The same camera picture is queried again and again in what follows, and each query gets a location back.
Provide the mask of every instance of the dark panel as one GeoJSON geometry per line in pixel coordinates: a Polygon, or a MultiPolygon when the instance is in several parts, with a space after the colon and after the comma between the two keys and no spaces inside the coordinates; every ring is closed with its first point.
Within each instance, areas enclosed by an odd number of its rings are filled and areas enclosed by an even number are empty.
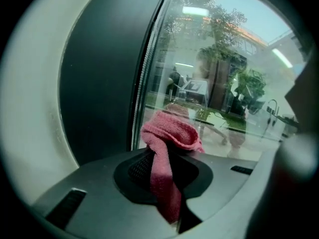
{"type": "Polygon", "coordinates": [[[135,84],[161,1],[92,0],[70,35],[60,106],[80,165],[129,150],[135,84]]]}

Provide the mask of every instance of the folded towel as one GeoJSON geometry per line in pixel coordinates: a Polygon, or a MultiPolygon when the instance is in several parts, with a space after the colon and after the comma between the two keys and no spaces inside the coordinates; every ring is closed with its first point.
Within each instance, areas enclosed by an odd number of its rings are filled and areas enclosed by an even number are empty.
{"type": "Polygon", "coordinates": [[[155,152],[150,185],[151,192],[158,199],[157,208],[170,224],[174,223],[179,218],[181,192],[173,182],[166,143],[172,142],[185,150],[204,152],[198,132],[185,119],[157,111],[151,120],[143,125],[141,137],[155,152]]]}

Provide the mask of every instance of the white curved edge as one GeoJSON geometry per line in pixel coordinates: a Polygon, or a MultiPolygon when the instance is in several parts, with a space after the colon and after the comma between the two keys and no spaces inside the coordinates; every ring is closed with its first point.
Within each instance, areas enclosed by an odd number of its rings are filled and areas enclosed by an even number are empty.
{"type": "Polygon", "coordinates": [[[269,180],[274,157],[275,152],[264,152],[249,179],[227,205],[177,238],[244,239],[250,218],[269,180]]]}
{"type": "Polygon", "coordinates": [[[33,1],[2,57],[2,160],[15,191],[29,205],[78,168],[63,131],[58,81],[66,41],[89,1],[33,1]]]}

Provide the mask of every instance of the black slot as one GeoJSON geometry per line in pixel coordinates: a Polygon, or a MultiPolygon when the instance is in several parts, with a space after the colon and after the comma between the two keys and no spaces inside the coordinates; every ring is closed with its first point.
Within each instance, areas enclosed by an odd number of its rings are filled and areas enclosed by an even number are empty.
{"type": "Polygon", "coordinates": [[[248,174],[248,175],[251,175],[251,173],[253,172],[253,169],[238,166],[238,165],[233,166],[232,168],[230,168],[230,170],[233,170],[238,173],[248,174]]]}
{"type": "Polygon", "coordinates": [[[61,202],[46,216],[46,220],[60,229],[65,229],[83,201],[86,192],[72,189],[61,202]]]}

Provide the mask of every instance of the gray surface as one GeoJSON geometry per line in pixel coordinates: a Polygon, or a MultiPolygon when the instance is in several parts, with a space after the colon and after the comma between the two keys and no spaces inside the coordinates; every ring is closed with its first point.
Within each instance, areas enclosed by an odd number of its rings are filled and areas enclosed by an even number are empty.
{"type": "Polygon", "coordinates": [[[264,152],[253,173],[227,205],[207,221],[179,235],[177,239],[243,239],[250,217],[267,185],[274,152],[264,152]]]}
{"type": "Polygon", "coordinates": [[[213,181],[200,197],[188,199],[186,203],[193,213],[205,221],[226,205],[249,177],[230,168],[235,165],[254,168],[257,162],[201,154],[196,159],[212,169],[213,181]]]}
{"type": "Polygon", "coordinates": [[[80,207],[66,231],[81,238],[162,239],[177,235],[155,206],[139,205],[126,199],[115,187],[113,173],[122,161],[140,154],[136,150],[81,166],[48,190],[34,205],[47,215],[71,188],[85,190],[80,207]]]}

